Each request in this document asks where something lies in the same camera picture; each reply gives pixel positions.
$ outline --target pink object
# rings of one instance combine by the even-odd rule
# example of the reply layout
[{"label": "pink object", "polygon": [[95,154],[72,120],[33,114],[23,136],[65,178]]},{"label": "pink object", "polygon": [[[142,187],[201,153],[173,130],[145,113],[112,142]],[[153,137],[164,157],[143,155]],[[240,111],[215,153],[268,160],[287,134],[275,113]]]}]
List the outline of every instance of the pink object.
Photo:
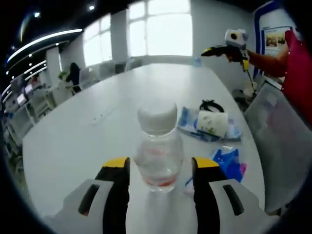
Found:
[{"label": "pink object", "polygon": [[247,164],[246,163],[241,163],[239,169],[240,169],[240,172],[241,172],[241,174],[243,176],[245,174],[246,169],[247,169]]}]

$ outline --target white bottle cap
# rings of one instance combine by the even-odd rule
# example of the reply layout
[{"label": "white bottle cap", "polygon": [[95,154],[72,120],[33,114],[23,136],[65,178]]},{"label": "white bottle cap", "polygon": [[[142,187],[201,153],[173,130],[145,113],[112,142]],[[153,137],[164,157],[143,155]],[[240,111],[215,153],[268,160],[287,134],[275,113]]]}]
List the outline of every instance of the white bottle cap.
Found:
[{"label": "white bottle cap", "polygon": [[149,135],[169,133],[176,126],[176,117],[176,104],[170,101],[146,102],[137,110],[137,119],[141,129]]}]

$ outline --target blue plastic bag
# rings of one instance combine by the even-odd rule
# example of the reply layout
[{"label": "blue plastic bag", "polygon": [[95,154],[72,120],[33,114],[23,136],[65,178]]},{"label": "blue plastic bag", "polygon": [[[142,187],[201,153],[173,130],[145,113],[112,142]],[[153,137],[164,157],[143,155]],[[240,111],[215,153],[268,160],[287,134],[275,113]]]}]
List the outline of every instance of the blue plastic bag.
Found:
[{"label": "blue plastic bag", "polygon": [[219,164],[228,179],[236,179],[238,182],[242,180],[247,165],[245,163],[239,163],[238,149],[228,152],[219,149],[212,156],[214,157],[213,160]]}]

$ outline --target person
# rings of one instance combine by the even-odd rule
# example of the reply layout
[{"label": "person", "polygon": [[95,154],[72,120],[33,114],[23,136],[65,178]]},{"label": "person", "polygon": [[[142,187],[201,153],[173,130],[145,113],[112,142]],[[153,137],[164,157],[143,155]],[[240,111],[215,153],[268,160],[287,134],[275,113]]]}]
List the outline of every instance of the person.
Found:
[{"label": "person", "polygon": [[70,73],[68,75],[68,77],[66,78],[66,82],[73,82],[73,90],[75,91],[75,93],[79,93],[81,91],[80,87],[79,87],[79,73],[80,73],[80,68],[78,67],[78,65],[76,63],[72,63],[70,64]]},{"label": "person", "polygon": [[[282,92],[312,126],[312,56],[297,28],[285,32],[286,44],[277,57],[248,51],[250,63],[274,76],[285,77]],[[226,54],[228,60],[234,56]]]}]

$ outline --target red shirt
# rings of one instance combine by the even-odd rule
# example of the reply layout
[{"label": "red shirt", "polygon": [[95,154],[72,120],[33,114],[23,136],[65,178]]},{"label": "red shirt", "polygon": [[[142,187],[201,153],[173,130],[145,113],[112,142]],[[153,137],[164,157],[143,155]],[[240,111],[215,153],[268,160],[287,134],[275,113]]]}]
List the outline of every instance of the red shirt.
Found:
[{"label": "red shirt", "polygon": [[285,39],[289,54],[282,91],[312,126],[312,57],[293,31],[285,32]]}]

